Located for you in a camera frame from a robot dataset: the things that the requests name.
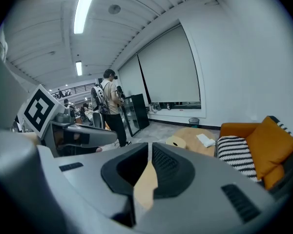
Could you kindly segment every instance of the orange cushion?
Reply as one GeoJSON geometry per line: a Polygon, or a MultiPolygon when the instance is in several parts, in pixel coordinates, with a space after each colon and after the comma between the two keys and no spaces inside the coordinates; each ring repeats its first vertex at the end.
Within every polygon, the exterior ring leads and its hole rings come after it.
{"type": "Polygon", "coordinates": [[[284,169],[282,165],[276,166],[270,173],[264,176],[265,188],[269,190],[276,182],[282,179],[284,176],[284,169]]]}
{"type": "Polygon", "coordinates": [[[281,164],[293,152],[293,137],[266,117],[251,133],[248,143],[257,179],[261,179],[281,164]]]}

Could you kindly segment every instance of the white window shade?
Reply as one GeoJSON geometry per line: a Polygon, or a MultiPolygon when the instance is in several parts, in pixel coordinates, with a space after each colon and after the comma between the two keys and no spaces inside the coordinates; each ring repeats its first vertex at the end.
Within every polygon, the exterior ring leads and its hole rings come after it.
{"type": "Polygon", "coordinates": [[[181,26],[158,38],[138,56],[152,102],[200,101],[192,52],[181,26]]]}
{"type": "Polygon", "coordinates": [[[143,94],[145,105],[148,106],[147,94],[143,84],[137,56],[121,67],[118,72],[125,96],[143,94]]]}

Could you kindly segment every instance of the round wooden table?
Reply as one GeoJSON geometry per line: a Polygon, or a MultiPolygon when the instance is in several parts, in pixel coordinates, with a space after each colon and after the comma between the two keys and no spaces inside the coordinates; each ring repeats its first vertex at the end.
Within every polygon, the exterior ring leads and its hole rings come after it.
{"type": "Polygon", "coordinates": [[[205,147],[197,138],[197,135],[200,134],[205,134],[206,137],[215,140],[215,136],[210,131],[192,127],[182,128],[174,133],[174,136],[177,136],[186,142],[186,149],[214,157],[215,146],[205,147]]]}

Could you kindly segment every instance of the striped pillow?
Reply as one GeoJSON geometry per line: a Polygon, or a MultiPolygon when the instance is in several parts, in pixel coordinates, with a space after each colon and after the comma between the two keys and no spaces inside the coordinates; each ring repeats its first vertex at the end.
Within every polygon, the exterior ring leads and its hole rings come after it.
{"type": "Polygon", "coordinates": [[[244,138],[223,136],[217,141],[218,158],[254,182],[261,182],[256,177],[256,170],[249,146],[244,138]]]}

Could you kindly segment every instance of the ceiling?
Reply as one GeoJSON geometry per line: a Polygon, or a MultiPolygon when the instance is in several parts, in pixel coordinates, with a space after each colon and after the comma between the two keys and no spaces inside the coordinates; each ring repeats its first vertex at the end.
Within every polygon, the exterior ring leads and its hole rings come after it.
{"type": "Polygon", "coordinates": [[[187,0],[93,0],[84,32],[73,33],[78,0],[27,0],[4,23],[7,62],[27,81],[46,89],[102,77],[118,55],[148,24],[187,0]],[[111,5],[118,14],[110,14],[111,5]],[[75,62],[82,61],[78,77],[75,62]]]}

